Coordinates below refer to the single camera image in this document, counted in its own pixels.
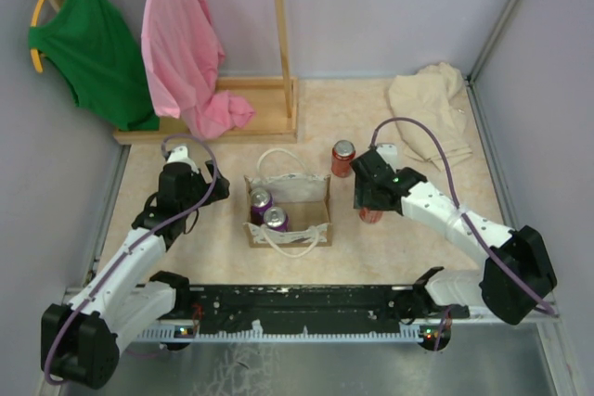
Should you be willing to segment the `red can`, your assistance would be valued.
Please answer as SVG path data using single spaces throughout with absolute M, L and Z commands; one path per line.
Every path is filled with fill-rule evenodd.
M 350 175 L 350 162 L 355 158 L 355 146 L 348 140 L 339 140 L 331 151 L 331 171 L 340 178 Z
M 366 224 L 378 223 L 383 215 L 383 211 L 374 211 L 369 208 L 363 208 L 359 211 L 359 218 Z

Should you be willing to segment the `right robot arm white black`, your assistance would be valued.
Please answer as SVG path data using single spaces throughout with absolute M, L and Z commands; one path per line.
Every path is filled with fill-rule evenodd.
M 414 296 L 421 315 L 436 317 L 449 305 L 482 307 L 517 325 L 531 311 L 545 309 L 557 278 L 534 228 L 512 229 L 456 205 L 421 173 L 393 168 L 377 148 L 355 158 L 351 167 L 355 208 L 395 211 L 424 224 L 476 264 L 466 271 L 439 269 L 422 279 Z

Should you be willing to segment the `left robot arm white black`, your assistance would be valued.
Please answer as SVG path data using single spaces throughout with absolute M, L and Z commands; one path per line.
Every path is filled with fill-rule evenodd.
M 193 297 L 184 277 L 139 280 L 174 242 L 191 231 L 189 215 L 229 196 L 229 182 L 215 160 L 205 181 L 187 156 L 169 157 L 158 189 L 135 217 L 124 242 L 104 269 L 65 304 L 52 304 L 41 320 L 41 369 L 49 385 L 69 381 L 97 390 L 113 375 L 122 353 L 159 317 L 187 316 Z

